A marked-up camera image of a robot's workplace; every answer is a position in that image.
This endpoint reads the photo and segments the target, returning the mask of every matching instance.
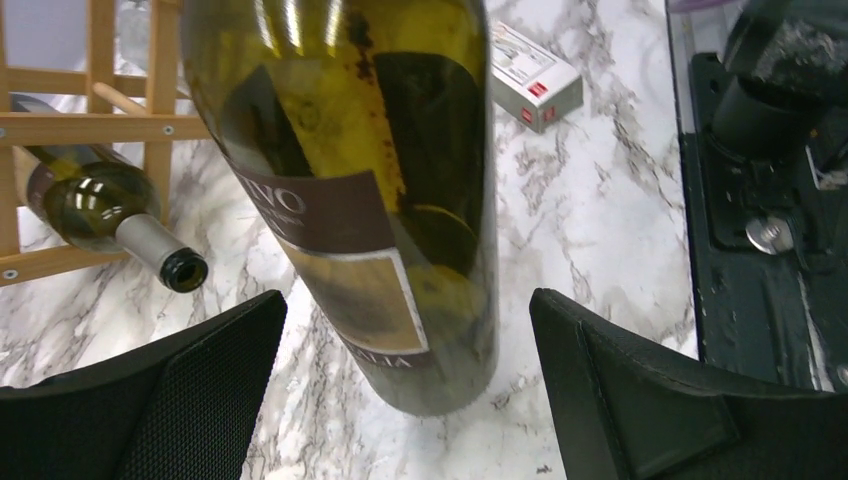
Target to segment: bottle label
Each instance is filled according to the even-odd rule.
[[[354,355],[397,368],[433,362],[373,172],[316,179],[230,166]]]
[[[18,198],[39,218],[47,218],[44,195],[55,183],[56,174],[24,147],[13,147]]]

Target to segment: black machine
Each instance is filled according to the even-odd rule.
[[[701,360],[848,392],[848,1],[668,1]]]

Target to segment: small box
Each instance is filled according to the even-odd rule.
[[[495,103],[536,133],[583,105],[577,69],[501,22],[492,27],[492,73]]]

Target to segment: green glass bottle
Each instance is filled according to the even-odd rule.
[[[56,113],[27,95],[11,95],[12,111]],[[18,197],[68,244],[98,253],[126,251],[163,285],[191,292],[208,266],[158,220],[159,194],[139,168],[103,145],[14,147]]]
[[[183,0],[193,101],[377,394],[442,415],[497,359],[479,0]]]

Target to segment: wine rack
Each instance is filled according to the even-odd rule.
[[[115,74],[115,1],[88,0],[85,72],[19,68],[6,63],[0,0],[0,287],[126,258],[59,246],[22,252],[12,147],[144,143],[144,171],[168,218],[173,142],[208,138],[196,115],[177,115],[180,0],[152,0],[147,77]],[[9,92],[85,95],[87,113],[10,112]],[[132,98],[146,98],[145,106]]]

